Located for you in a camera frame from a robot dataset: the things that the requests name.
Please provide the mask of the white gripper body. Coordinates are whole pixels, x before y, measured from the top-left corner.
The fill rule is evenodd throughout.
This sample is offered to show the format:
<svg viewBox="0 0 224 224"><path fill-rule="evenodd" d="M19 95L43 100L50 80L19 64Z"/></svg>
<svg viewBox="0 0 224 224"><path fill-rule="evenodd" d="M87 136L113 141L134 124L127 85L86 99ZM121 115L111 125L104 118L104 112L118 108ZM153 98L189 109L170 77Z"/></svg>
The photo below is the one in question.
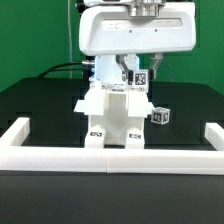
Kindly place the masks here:
<svg viewBox="0 0 224 224"><path fill-rule="evenodd" d="M80 19L79 48L88 56L191 51L195 4L168 2L156 17L131 17L125 5L98 5Z"/></svg>

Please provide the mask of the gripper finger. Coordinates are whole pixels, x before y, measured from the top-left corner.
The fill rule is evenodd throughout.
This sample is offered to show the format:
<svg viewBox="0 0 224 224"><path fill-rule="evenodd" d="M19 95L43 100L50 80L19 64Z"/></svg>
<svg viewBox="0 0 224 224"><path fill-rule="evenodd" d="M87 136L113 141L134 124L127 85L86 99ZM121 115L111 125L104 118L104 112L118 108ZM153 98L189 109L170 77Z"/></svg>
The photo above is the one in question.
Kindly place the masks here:
<svg viewBox="0 0 224 224"><path fill-rule="evenodd" d="M122 71L122 80L127 81L129 84L131 84L133 82L133 71L128 68L126 61L126 55L116 56L116 62Z"/></svg>
<svg viewBox="0 0 224 224"><path fill-rule="evenodd" d="M151 64L149 66L149 78L154 80L157 77L157 70L162 63L163 54L162 53L155 53L154 56L151 58Z"/></svg>

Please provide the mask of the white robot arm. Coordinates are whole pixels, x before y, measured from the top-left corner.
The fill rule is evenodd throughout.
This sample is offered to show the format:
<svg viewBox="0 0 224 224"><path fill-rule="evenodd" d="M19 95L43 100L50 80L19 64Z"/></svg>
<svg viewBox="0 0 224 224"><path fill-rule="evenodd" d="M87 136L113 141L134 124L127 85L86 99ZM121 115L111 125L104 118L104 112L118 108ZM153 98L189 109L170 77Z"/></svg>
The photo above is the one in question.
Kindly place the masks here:
<svg viewBox="0 0 224 224"><path fill-rule="evenodd" d="M168 0L83 0L79 48L95 58L93 82L123 85L139 69L140 54L156 67L165 53L190 51L196 44L193 2Z"/></svg>

